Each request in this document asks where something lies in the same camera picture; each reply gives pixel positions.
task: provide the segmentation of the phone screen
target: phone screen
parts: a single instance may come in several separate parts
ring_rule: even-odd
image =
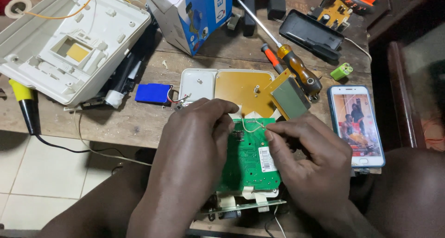
[[[333,98],[339,136],[353,148],[353,156],[382,156],[368,95],[334,94]]]

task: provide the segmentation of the smartphone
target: smartphone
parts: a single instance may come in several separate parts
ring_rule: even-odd
[[[332,127],[353,148],[352,167],[382,167],[382,143],[365,86],[331,86],[327,90]]]

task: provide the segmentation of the tape roll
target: tape roll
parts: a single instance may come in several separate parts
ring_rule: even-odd
[[[16,9],[22,12],[28,12],[32,8],[32,3],[30,0],[12,0],[4,8],[4,13],[7,17],[11,19],[18,19],[23,16],[23,13],[19,13]]]

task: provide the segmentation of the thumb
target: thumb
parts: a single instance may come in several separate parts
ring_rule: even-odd
[[[277,167],[282,177],[283,175],[292,177],[299,165],[286,142],[280,135],[270,130],[266,130],[264,135],[269,142],[269,151],[274,160],[275,167]]]
[[[232,118],[228,114],[225,114],[220,118],[220,123],[213,131],[212,136],[215,141],[218,154],[224,155],[224,158],[226,158],[227,154],[227,139],[234,128],[235,123],[233,122]]]

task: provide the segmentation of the blue battery pack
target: blue battery pack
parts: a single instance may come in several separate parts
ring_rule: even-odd
[[[134,98],[137,102],[166,103],[170,85],[149,83],[139,84]]]

